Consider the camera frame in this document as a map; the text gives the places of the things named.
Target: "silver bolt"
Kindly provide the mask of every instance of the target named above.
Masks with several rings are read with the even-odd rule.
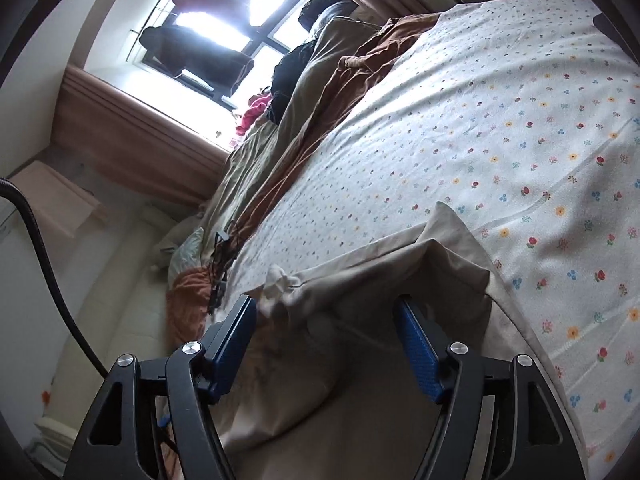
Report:
[[[464,355],[467,352],[469,352],[469,347],[464,343],[458,343],[458,342],[451,343],[450,348],[454,354],[458,354],[458,355]]]
[[[189,341],[182,346],[182,351],[185,354],[197,354],[201,348],[202,345],[197,341]]]
[[[125,366],[129,366],[133,362],[133,355],[122,354],[120,357],[118,357],[117,362],[118,362],[118,366],[122,366],[123,368]]]
[[[522,365],[522,366],[531,366],[533,364],[533,359],[531,357],[529,357],[526,354],[520,354],[518,356],[517,361]]]

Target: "white wall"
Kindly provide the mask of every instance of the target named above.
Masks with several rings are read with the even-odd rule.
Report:
[[[20,54],[0,88],[0,175],[49,143],[66,63],[95,0],[63,0]]]
[[[159,0],[111,0],[111,9],[99,30],[83,30],[74,48],[72,62],[88,72],[119,65],[138,37],[147,17]],[[90,18],[99,19],[104,3],[96,1]]]
[[[94,1],[63,0],[25,46],[0,88],[1,175],[48,145],[62,74]],[[106,228],[87,222],[76,245],[51,255],[72,311],[79,309],[124,232],[132,208],[142,200],[76,168],[80,185],[95,187],[115,220]],[[0,244],[0,319],[0,410],[25,445],[37,434],[33,422],[42,414],[40,394],[49,388],[66,331],[21,222]]]
[[[74,316],[148,197],[107,181],[57,146],[38,158],[91,191],[109,215],[106,224],[90,217],[74,240],[44,233],[56,279]],[[42,416],[42,393],[50,390],[68,332],[21,219],[0,242],[0,316],[0,410],[26,446],[39,434],[34,422]]]

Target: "black cable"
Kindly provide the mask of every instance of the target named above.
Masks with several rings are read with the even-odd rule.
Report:
[[[104,367],[100,359],[98,359],[98,356],[86,341],[86,339],[82,335],[82,332],[80,332],[80,329],[76,325],[74,318],[69,313],[69,309],[66,307],[65,300],[62,297],[62,293],[60,293],[60,288],[58,287],[56,276],[53,273],[53,268],[51,267],[51,263],[49,261],[49,255],[47,254],[47,250],[44,247],[44,242],[42,241],[42,236],[40,235],[38,223],[33,216],[33,212],[31,211],[31,207],[29,206],[27,199],[20,192],[20,190],[14,186],[14,184],[9,182],[8,180],[5,180],[4,178],[0,178],[0,196],[7,199],[15,206],[15,208],[18,210],[18,213],[20,213],[25,226],[27,227],[29,238],[31,239],[33,249],[35,250],[36,256],[38,258],[38,263],[40,264],[40,269],[42,270],[42,275],[44,276],[44,280],[47,283],[47,287],[49,288],[49,293],[53,298],[53,303],[56,304],[56,308],[60,313],[62,321],[65,322],[65,325],[68,328],[69,332],[71,332],[71,335],[78,343],[82,352],[84,352],[84,355],[86,355],[89,361],[91,361],[91,364],[94,366],[94,368],[103,378],[106,378],[108,375],[107,369]]]

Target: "khaki blanket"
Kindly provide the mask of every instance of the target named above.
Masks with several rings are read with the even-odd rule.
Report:
[[[404,293],[482,355],[532,356],[586,464],[548,356],[489,256],[443,203],[427,224],[321,266],[289,274],[273,265],[247,293],[260,323],[231,393],[211,409],[239,480],[414,477],[438,408],[418,390],[395,336],[391,307]],[[488,441],[486,411],[481,420],[478,449]],[[468,478],[480,478],[483,461],[472,460]]]
[[[334,18],[318,38],[313,56],[300,75],[296,88],[279,126],[258,119],[244,144],[235,150],[225,165],[225,176],[202,219],[204,228],[202,261],[206,262],[214,249],[216,232],[228,230],[267,180],[300,128],[314,110],[324,85],[342,56],[351,56],[379,27],[354,22],[349,18]]]

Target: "white bedsheet with flowers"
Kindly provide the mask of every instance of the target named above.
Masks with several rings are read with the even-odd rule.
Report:
[[[556,366],[600,480],[640,426],[640,76],[589,0],[444,13],[247,242],[227,301],[449,203]]]

